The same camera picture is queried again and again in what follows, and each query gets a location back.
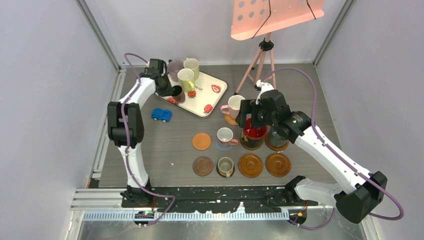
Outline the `plain orange round coaster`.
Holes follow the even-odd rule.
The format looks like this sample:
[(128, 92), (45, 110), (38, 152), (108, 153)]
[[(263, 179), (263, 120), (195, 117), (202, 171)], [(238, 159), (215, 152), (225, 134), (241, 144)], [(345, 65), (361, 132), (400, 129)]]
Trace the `plain orange round coaster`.
[(199, 132), (192, 138), (192, 145), (195, 149), (204, 151), (211, 145), (212, 139), (209, 134)]

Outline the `woven orange rattan coaster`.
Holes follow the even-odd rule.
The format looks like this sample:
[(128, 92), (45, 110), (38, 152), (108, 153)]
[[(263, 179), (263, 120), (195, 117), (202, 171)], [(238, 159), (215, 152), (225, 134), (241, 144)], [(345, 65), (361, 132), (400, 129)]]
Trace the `woven orange rattan coaster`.
[(230, 124), (232, 126), (238, 125), (236, 120), (234, 118), (232, 118), (229, 114), (224, 114), (224, 119), (228, 124)]

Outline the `glossy brown grooved wooden coaster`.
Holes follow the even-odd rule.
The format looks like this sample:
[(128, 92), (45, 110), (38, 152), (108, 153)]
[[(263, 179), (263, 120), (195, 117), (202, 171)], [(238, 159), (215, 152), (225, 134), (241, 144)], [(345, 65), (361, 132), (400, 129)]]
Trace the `glossy brown grooved wooden coaster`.
[(272, 153), (265, 161), (267, 171), (274, 177), (284, 177), (291, 171), (291, 161), (282, 153)]

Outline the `black small mug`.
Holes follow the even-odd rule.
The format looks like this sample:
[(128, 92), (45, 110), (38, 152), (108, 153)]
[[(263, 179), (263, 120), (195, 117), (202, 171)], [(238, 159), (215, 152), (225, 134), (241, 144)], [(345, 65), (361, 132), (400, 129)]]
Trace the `black small mug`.
[(184, 103), (186, 100), (185, 92), (183, 91), (183, 88), (180, 85), (174, 85), (172, 87), (172, 98), (175, 99), (178, 103)]

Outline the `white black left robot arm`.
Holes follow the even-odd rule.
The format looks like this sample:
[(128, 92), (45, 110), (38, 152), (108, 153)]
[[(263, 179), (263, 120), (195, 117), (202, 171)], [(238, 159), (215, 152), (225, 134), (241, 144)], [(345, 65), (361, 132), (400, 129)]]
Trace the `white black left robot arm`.
[(145, 128), (141, 109), (151, 95), (168, 96), (173, 87), (164, 60), (152, 58), (130, 91), (107, 105), (107, 135), (120, 151), (127, 174), (127, 187), (122, 196), (130, 203), (148, 207), (157, 193), (151, 190), (141, 151)]

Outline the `red black mug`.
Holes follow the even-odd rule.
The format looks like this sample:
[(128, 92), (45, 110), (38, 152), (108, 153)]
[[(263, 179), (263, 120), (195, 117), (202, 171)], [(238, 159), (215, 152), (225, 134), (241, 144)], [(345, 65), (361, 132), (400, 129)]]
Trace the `red black mug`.
[(268, 133), (268, 127), (253, 127), (252, 118), (248, 118), (245, 123), (246, 125), (241, 131), (240, 143), (247, 150), (258, 150), (262, 146), (265, 136)]

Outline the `pink handled floral mug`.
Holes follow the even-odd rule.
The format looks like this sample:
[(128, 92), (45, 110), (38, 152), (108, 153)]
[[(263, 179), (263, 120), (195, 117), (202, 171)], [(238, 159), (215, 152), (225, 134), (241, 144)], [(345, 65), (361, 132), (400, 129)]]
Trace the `pink handled floral mug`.
[(218, 144), (222, 147), (235, 146), (239, 143), (234, 138), (233, 131), (228, 127), (222, 127), (217, 131)]

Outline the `grey small mug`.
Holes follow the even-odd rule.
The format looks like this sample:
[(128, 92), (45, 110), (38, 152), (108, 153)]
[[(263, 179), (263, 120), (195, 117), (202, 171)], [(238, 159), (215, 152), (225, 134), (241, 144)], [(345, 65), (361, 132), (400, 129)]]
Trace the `grey small mug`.
[(219, 167), (222, 172), (227, 174), (233, 167), (235, 167), (233, 160), (229, 157), (222, 157), (219, 159), (216, 166)]

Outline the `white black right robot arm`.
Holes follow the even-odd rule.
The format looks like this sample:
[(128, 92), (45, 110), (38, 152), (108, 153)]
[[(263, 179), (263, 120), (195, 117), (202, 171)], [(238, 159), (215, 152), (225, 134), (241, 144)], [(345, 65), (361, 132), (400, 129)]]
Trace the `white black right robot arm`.
[(292, 111), (276, 89), (257, 99), (242, 99), (236, 117), (241, 127), (273, 127), (283, 140), (312, 156), (336, 180), (336, 184), (314, 182), (297, 176), (288, 183), (285, 198), (291, 205), (312, 200), (335, 207), (349, 222), (359, 224), (383, 200), (388, 179), (370, 172), (335, 146), (302, 111)]

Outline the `dark teal mug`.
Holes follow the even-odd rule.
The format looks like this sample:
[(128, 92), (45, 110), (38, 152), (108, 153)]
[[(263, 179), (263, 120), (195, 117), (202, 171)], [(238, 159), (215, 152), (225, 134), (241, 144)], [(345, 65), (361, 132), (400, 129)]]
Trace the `dark teal mug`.
[(270, 128), (267, 136), (269, 144), (276, 149), (286, 148), (289, 143), (289, 141), (280, 136), (273, 127)]

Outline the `dark brown wooden coaster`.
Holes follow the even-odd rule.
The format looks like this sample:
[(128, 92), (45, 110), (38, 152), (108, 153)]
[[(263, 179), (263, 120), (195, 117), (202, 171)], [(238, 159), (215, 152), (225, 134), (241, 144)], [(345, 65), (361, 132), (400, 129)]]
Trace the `dark brown wooden coaster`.
[(213, 162), (209, 157), (200, 156), (196, 158), (192, 164), (194, 173), (198, 176), (208, 176), (213, 170)]

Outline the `cream white mug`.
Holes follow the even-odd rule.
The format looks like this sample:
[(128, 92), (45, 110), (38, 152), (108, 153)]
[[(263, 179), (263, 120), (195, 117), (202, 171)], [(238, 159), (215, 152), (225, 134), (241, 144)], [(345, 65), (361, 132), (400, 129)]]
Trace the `cream white mug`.
[(195, 73), (189, 68), (183, 68), (177, 73), (179, 85), (186, 93), (195, 90)]

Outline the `blue smiley foam coaster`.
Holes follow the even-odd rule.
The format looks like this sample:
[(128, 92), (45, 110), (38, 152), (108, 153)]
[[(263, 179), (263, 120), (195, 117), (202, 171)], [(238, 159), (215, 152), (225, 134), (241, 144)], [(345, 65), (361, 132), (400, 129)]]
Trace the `blue smiley foam coaster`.
[(222, 146), (221, 143), (219, 141), (215, 142), (215, 147), (219, 150), (219, 151), (230, 151), (233, 148), (233, 145), (228, 145), (228, 146)]

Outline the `mauve mug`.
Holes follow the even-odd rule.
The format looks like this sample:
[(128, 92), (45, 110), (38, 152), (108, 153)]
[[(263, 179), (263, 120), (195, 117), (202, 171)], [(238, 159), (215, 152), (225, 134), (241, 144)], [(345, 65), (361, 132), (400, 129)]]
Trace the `mauve mug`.
[(181, 60), (168, 60), (167, 70), (168, 74), (170, 75), (170, 79), (173, 82), (178, 82), (178, 72), (180, 70), (184, 69), (184, 63)]

